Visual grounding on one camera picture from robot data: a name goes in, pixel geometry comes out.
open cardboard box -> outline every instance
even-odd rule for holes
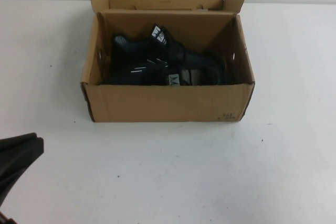
[[[81,87],[95,122],[240,121],[255,80],[240,16],[244,0],[91,0],[95,16]],[[111,37],[150,35],[165,26],[185,48],[226,62],[226,86],[99,85],[109,76]]]

